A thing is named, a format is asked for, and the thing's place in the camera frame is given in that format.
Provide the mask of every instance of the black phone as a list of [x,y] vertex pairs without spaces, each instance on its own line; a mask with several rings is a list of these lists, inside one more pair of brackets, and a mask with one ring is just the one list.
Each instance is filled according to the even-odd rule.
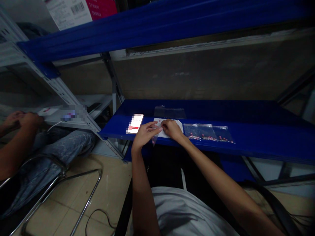
[[87,113],[92,113],[95,109],[97,109],[100,105],[102,105],[101,103],[93,103],[91,106],[86,108]]

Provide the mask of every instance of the hand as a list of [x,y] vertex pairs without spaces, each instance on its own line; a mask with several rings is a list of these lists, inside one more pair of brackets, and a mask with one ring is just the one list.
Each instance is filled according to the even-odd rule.
[[181,138],[185,137],[176,121],[167,119],[162,121],[161,125],[164,132],[176,142],[179,142]]
[[38,128],[44,119],[37,113],[28,112],[20,119],[21,127],[35,127]]
[[157,121],[153,121],[140,126],[132,144],[133,149],[141,149],[147,142],[150,141],[151,138],[153,138],[154,135],[160,133],[163,130],[162,127],[156,126],[156,123]]
[[12,114],[10,114],[6,120],[3,122],[3,126],[7,130],[15,130],[20,127],[19,120],[24,116],[24,112],[22,111],[15,111]]

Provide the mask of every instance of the black pants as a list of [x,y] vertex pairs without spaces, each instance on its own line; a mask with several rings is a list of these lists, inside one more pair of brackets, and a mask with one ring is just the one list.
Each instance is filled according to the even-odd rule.
[[[217,153],[205,151],[203,153],[222,169]],[[248,235],[236,222],[231,212],[226,208],[183,148],[155,145],[148,170],[148,179],[151,187],[163,186],[183,189],[181,169],[184,171],[187,191],[216,211],[240,235]]]

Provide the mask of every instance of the metal chair leg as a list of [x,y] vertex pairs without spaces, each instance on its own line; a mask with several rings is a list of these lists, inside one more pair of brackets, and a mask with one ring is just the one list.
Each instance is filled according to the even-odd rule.
[[94,188],[93,188],[93,190],[92,190],[92,193],[90,194],[90,196],[89,196],[89,198],[88,198],[88,200],[87,200],[87,202],[86,202],[86,204],[85,204],[85,206],[84,206],[84,209],[82,210],[82,212],[81,212],[81,214],[80,214],[80,216],[79,216],[79,218],[78,218],[78,220],[77,220],[77,222],[76,222],[76,224],[75,224],[75,226],[74,226],[74,228],[73,228],[73,230],[72,230],[72,232],[71,232],[71,234],[70,234],[70,236],[73,236],[74,233],[75,233],[75,231],[76,231],[76,229],[77,229],[77,227],[78,227],[78,225],[79,225],[79,223],[80,223],[80,221],[81,221],[81,219],[82,219],[82,217],[83,217],[83,214],[84,214],[86,208],[88,207],[88,205],[90,204],[91,198],[92,198],[92,196],[93,196],[93,194],[94,194],[94,192],[95,192],[95,190],[96,190],[96,188],[97,188],[97,186],[98,186],[98,184],[99,184],[99,182],[100,182],[100,180],[101,180],[101,178],[102,178],[102,170],[101,170],[101,169],[90,170],[90,171],[87,171],[87,172],[84,172],[84,173],[81,173],[81,174],[77,174],[77,175],[73,175],[73,176],[70,176],[70,177],[67,177],[67,178],[64,178],[64,179],[60,180],[60,181],[56,184],[56,186],[46,195],[46,197],[43,198],[43,200],[39,202],[39,204],[34,208],[34,210],[32,211],[32,213],[29,215],[29,217],[24,221],[24,224],[23,224],[22,230],[21,230],[21,235],[22,235],[22,236],[30,236],[30,234],[29,234],[28,232],[26,232],[27,224],[29,223],[30,219],[32,218],[32,216],[34,215],[34,213],[37,211],[37,209],[49,198],[49,196],[52,194],[52,192],[53,192],[61,183],[65,182],[65,181],[67,181],[67,180],[75,179],[75,178],[81,177],[81,176],[83,176],[83,175],[91,174],[91,173],[94,173],[94,172],[98,172],[99,177],[98,177],[98,180],[97,180],[97,182],[96,182],[96,184],[95,184],[95,186],[94,186]]
[[[32,207],[32,209],[30,210],[30,212],[26,215],[26,217],[24,218],[23,221],[21,221],[21,223],[16,227],[16,229],[10,234],[10,236],[12,236],[17,229],[26,221],[28,221],[32,215],[37,211],[37,209],[39,208],[39,206],[41,205],[41,201],[42,199],[45,197],[45,195],[49,192],[50,188],[57,183],[57,181],[60,179],[60,176],[55,177],[54,181],[50,184],[50,187],[46,189],[45,193],[39,198],[39,200],[36,202],[36,204]],[[21,230],[21,235],[24,236],[28,236],[27,234],[23,234],[23,227],[22,226],[22,230]]]

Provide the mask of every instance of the man's left hand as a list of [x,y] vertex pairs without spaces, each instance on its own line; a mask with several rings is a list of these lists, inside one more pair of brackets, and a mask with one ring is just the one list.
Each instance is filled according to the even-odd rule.
[[151,138],[153,138],[154,135],[163,130],[162,127],[156,126],[156,123],[157,121],[152,121],[140,126],[132,144],[133,149],[141,149],[147,142],[150,141]]
[[15,111],[10,114],[6,120],[3,122],[2,126],[4,126],[7,130],[16,130],[20,127],[19,120],[24,117],[23,111]]

